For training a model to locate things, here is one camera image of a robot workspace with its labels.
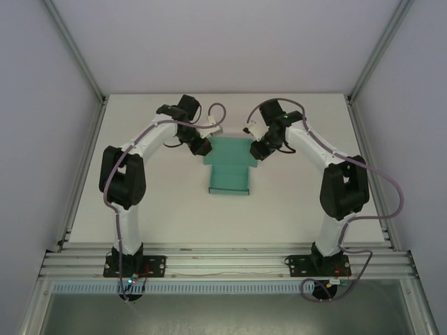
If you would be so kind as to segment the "aluminium side rail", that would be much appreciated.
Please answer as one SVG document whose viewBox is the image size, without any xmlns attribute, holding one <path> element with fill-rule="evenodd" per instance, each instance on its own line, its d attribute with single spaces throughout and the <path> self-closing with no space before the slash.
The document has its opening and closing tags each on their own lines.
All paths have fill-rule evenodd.
<svg viewBox="0 0 447 335">
<path fill-rule="evenodd" d="M 366 160 L 366 164 L 373 167 L 374 166 L 373 155 L 369 148 L 369 142 L 367 141 L 367 134 L 358 115 L 358 111 L 355 105 L 348 98 L 346 99 L 346 105 L 349 111 L 349 116 L 351 119 L 351 123 L 353 125 L 354 133 L 356 135 L 356 140 L 359 145 L 360 153 L 362 157 Z M 382 185 L 382 182 L 383 181 L 387 182 L 387 180 L 375 172 L 369 172 L 368 175 L 369 175 L 369 187 L 370 191 L 372 192 L 372 198 L 374 201 L 374 205 L 376 207 L 377 214 L 379 216 L 385 216 L 391 214 L 393 210 L 388 208 L 388 205 L 386 203 L 386 197 L 383 193 L 383 185 Z M 392 248 L 393 251 L 397 251 L 399 249 L 398 246 L 399 243 L 395 242 L 395 238 L 393 236 L 393 227 L 391 223 L 392 223 L 391 220 L 387 218 L 385 219 L 382 218 L 380 220 L 380 224 L 381 227 L 383 228 L 383 231 L 388 234 L 390 247 Z"/>
<path fill-rule="evenodd" d="M 98 107 L 94 113 L 93 123 L 88 132 L 87 142 L 82 152 L 73 188 L 68 199 L 68 206 L 61 222 L 61 227 L 57 233 L 55 246 L 56 252 L 62 251 L 64 243 L 66 241 L 66 235 L 68 234 L 68 231 L 73 227 L 107 104 L 108 96 L 106 96 L 98 104 Z"/>
</svg>

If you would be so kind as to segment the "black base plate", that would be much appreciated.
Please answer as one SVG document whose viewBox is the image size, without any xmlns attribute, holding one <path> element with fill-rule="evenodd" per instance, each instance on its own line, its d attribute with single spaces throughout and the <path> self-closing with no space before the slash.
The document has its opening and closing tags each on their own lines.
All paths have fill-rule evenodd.
<svg viewBox="0 0 447 335">
<path fill-rule="evenodd" d="M 166 257 L 163 255 L 123 255 L 122 276 L 130 278 L 137 277 L 163 278 L 166 270 Z M 119 277 L 119 257 L 107 255 L 103 268 L 103 277 Z"/>
<path fill-rule="evenodd" d="M 292 277 L 351 276 L 349 258 L 344 254 L 323 258 L 315 255 L 290 255 L 284 262 Z"/>
</svg>

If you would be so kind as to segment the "aluminium mounting rail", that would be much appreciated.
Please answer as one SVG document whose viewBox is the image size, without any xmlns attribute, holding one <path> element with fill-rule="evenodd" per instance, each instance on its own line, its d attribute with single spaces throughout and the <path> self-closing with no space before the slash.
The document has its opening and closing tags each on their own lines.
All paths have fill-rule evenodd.
<svg viewBox="0 0 447 335">
<path fill-rule="evenodd" d="M 363 270 L 364 279 L 416 279 L 418 270 L 408 251 L 396 251 L 389 243 L 370 247 L 373 257 L 366 253 L 349 257 L 352 273 Z M 164 255 L 166 278 L 173 279 L 286 279 L 289 270 L 285 259 L 289 255 L 308 254 L 306 244 L 273 245 L 267 247 L 193 248 L 151 245 L 147 255 Z M 39 277 L 100 278 L 105 266 L 107 249 L 104 244 L 68 243 L 58 253 L 43 258 Z"/>
</svg>

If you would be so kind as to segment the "grey metal sheet panel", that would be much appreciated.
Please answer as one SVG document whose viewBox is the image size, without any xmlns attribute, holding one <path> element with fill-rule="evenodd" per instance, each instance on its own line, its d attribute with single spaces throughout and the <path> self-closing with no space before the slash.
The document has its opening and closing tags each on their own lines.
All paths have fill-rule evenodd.
<svg viewBox="0 0 447 335">
<path fill-rule="evenodd" d="M 334 304 L 297 295 L 55 295 L 43 335 L 414 335 L 398 298 L 360 289 Z"/>
</svg>

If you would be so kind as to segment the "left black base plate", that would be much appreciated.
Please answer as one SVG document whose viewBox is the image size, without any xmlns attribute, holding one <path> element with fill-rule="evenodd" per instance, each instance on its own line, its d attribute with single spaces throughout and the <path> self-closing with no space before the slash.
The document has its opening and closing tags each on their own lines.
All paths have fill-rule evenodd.
<svg viewBox="0 0 447 335">
<path fill-rule="evenodd" d="M 163 278 L 166 270 L 166 257 L 163 255 L 123 255 L 122 276 L 130 278 L 137 277 Z M 103 277 L 119 277 L 119 257 L 107 255 L 103 268 Z"/>
</svg>

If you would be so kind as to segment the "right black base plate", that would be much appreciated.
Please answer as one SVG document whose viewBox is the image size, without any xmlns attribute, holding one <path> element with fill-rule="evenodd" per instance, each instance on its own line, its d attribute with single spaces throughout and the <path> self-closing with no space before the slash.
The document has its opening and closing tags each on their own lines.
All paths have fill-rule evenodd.
<svg viewBox="0 0 447 335">
<path fill-rule="evenodd" d="M 284 262 L 292 277 L 351 276 L 349 258 L 344 254 L 323 258 L 315 255 L 290 255 Z"/>
</svg>

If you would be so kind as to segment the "teal paper box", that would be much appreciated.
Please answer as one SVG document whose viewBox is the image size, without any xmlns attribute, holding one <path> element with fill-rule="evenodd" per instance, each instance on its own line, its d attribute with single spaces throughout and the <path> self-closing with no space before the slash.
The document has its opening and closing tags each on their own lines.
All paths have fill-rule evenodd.
<svg viewBox="0 0 447 335">
<path fill-rule="evenodd" d="M 211 152 L 203 158 L 211 166 L 208 193 L 250 195 L 250 171 L 258 166 L 251 155 L 253 140 L 244 137 L 211 137 Z"/>
</svg>

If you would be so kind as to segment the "aluminium frame post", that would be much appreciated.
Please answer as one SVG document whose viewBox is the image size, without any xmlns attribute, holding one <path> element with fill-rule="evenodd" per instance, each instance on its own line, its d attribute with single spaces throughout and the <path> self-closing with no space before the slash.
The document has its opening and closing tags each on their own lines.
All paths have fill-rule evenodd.
<svg viewBox="0 0 447 335">
<path fill-rule="evenodd" d="M 61 16 L 59 10 L 54 4 L 53 0 L 41 0 L 44 5 L 47 13 L 49 14 L 51 20 L 54 22 L 57 31 L 62 37 L 64 44 L 68 48 L 69 53 L 73 57 L 78 69 L 85 77 L 92 93 L 95 95 L 96 99 L 99 101 L 101 105 L 105 104 L 106 95 L 103 93 L 103 90 L 98 85 L 94 74 L 92 73 L 90 67 L 88 66 L 83 54 L 81 53 L 78 44 L 76 43 L 72 33 L 69 31 L 68 26 L 66 25 L 63 17 Z"/>
<path fill-rule="evenodd" d="M 356 80 L 351 92 L 346 96 L 349 105 L 352 105 L 361 95 L 364 88 L 367 86 L 371 76 L 379 65 L 381 59 L 386 53 L 388 47 L 393 41 L 396 33 L 399 31 L 403 21 L 407 17 L 411 7 L 416 0 L 400 0 L 394 13 L 391 15 L 383 33 L 378 42 L 374 46 L 372 53 L 367 60 L 359 78 Z"/>
</svg>

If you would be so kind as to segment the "aluminium lower frame bar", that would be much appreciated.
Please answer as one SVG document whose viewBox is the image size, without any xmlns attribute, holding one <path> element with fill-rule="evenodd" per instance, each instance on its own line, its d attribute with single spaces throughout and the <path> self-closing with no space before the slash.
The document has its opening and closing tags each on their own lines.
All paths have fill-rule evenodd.
<svg viewBox="0 0 447 335">
<path fill-rule="evenodd" d="M 400 280 L 400 286 L 415 335 L 439 335 L 422 283 L 417 278 Z"/>
<path fill-rule="evenodd" d="M 41 334 L 53 287 L 54 283 L 51 280 L 40 278 L 36 281 L 19 335 Z"/>
</svg>

